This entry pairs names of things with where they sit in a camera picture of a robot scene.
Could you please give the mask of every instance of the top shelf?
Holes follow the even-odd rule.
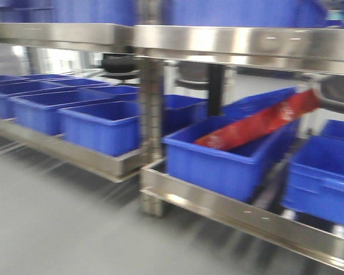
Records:
[[[107,23],[0,23],[0,43],[128,53],[132,27]]]
[[[344,29],[139,25],[141,56],[344,74]]]

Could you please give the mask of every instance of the gray floor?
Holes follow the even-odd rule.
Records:
[[[343,274],[0,138],[0,274]]]

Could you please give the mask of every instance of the red bag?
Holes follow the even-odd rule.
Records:
[[[319,106],[319,99],[314,90],[310,89],[203,136],[194,143],[228,151],[272,133]]]

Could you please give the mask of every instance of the stainless steel shelf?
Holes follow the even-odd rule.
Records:
[[[0,43],[127,53],[132,27],[108,23],[0,23]]]
[[[143,57],[344,74],[344,29],[139,25]]]
[[[143,165],[140,150],[112,157],[68,143],[60,136],[47,136],[19,126],[11,120],[0,120],[0,136],[63,159],[115,183],[135,176]]]
[[[247,204],[173,178],[163,172],[163,165],[163,160],[160,160],[142,169],[141,192],[144,195],[344,271],[344,238],[266,210],[267,204],[263,201],[270,197],[270,191],[263,192],[261,199]]]

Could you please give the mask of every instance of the bin handle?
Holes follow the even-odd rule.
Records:
[[[326,178],[323,180],[323,187],[344,193],[344,181]]]

